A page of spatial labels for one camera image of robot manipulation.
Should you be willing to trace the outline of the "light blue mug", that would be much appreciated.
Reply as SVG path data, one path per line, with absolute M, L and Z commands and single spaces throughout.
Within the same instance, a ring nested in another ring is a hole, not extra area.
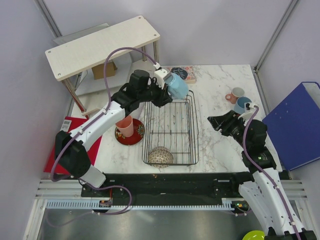
M 189 87 L 186 82 L 177 74 L 171 73 L 165 80 L 169 94 L 173 99 L 184 99 L 188 92 Z

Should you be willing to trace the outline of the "blue tumbler cup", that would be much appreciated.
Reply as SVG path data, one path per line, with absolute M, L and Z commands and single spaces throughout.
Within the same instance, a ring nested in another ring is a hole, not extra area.
M 245 96 L 239 97 L 234 105 L 234 111 L 241 115 L 246 112 L 246 104 L 251 103 L 252 101 Z

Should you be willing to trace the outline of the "pink mug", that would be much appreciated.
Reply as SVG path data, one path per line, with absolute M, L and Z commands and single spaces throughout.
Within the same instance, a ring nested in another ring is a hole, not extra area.
M 237 100 L 245 95 L 245 91 L 241 87 L 234 87 L 231 93 L 225 96 L 225 99 L 231 104 L 235 104 Z

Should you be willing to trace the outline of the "red floral plate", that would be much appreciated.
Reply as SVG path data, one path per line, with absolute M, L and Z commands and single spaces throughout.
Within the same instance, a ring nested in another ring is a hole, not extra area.
M 130 137 L 125 137 L 122 135 L 122 133 L 119 131 L 119 129 L 116 127 L 114 131 L 114 136 L 116 140 L 125 146 L 132 146 L 137 143 L 139 143 L 145 135 L 145 126 L 144 124 L 138 120 L 133 119 L 133 135 Z

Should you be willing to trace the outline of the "pink tumbler cup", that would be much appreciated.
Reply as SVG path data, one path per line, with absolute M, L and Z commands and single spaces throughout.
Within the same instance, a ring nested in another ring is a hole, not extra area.
M 126 138 L 131 137 L 134 134 L 133 118 L 130 115 L 118 121 L 115 125 Z

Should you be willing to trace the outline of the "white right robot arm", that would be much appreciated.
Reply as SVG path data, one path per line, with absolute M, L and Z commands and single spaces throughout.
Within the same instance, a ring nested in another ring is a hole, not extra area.
M 242 196 L 258 219 L 266 240 L 315 240 L 295 213 L 282 186 L 275 160 L 266 147 L 267 126 L 251 117 L 245 121 L 231 110 L 209 116 L 213 129 L 232 137 L 242 146 L 242 161 L 248 168 L 248 180 L 236 179 L 229 184 L 235 197 Z

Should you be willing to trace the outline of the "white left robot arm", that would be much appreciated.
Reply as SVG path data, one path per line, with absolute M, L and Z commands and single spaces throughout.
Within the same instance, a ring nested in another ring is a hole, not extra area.
M 168 82 L 172 74 L 164 68 L 151 78 L 144 70 L 135 70 L 118 92 L 91 119 L 71 132 L 60 131 L 55 137 L 54 167 L 61 165 L 71 176 L 91 185 L 99 197 L 106 196 L 110 185 L 106 176 L 90 161 L 88 150 L 109 128 L 135 111 L 140 103 L 162 107 L 172 102 Z

